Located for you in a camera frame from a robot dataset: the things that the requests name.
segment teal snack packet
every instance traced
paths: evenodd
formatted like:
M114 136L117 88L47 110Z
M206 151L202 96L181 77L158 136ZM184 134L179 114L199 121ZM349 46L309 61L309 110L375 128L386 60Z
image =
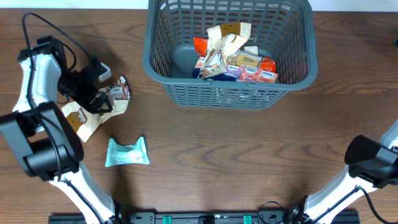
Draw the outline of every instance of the teal snack packet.
M121 146L113 138L109 139L105 167L121 164L150 164L144 137L129 146Z

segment green tape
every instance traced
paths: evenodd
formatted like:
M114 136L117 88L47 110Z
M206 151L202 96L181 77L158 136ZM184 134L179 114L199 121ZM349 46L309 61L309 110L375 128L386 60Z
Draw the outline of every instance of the green tape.
M163 224L172 224L172 217L163 217Z
M251 224L251 215L243 216L243 224Z

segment wooden table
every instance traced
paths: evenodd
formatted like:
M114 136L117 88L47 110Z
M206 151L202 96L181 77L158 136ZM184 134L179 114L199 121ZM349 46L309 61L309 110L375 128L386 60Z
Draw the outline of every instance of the wooden table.
M0 114L10 113L21 87L17 56L25 48L25 9L0 10ZM105 192L138 208L167 211L256 210L283 206L320 190L343 167L350 141L373 139L398 118L397 14L314 12L319 75L268 110L182 108L141 66L147 11L33 10L70 34L132 87L128 110L84 143L85 162ZM31 42L52 34L27 22ZM86 58L73 44L78 65ZM151 165L105 168L108 139L147 139ZM0 222L46 223L51 213L76 213L58 189L23 173L0 139ZM398 189L371 194L377 211L398 220ZM351 205L363 223L376 223L364 198Z

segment wooden tabletop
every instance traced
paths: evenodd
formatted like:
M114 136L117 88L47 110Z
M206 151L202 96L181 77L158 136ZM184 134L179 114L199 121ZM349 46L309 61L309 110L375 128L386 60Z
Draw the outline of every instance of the wooden tabletop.
M25 9L0 10L0 114L17 102L25 48ZM319 74L304 91L268 110L184 108L143 71L145 10L33 10L111 67L132 88L127 111L101 125L83 144L85 162L105 192L125 205L159 212L257 210L266 200L283 206L320 190L344 165L350 141L378 140L398 118L397 14L314 12ZM37 19L31 42L67 39ZM78 67L86 58L73 44ZM105 168L109 138L134 144L145 135L149 166ZM23 173L0 138L0 223L46 223L52 213L78 209L59 189ZM398 220L398 188L371 193L380 215ZM376 223L364 198L351 208Z

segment gray plastic basket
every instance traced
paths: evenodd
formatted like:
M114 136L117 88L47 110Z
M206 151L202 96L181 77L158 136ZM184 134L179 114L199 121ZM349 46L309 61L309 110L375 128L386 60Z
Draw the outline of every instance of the gray plastic basket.
M246 45L276 61L276 83L192 78L198 60L193 37L208 38L207 28L239 21L252 24ZM317 77L311 5L307 0L149 0L142 64L179 105L268 108Z

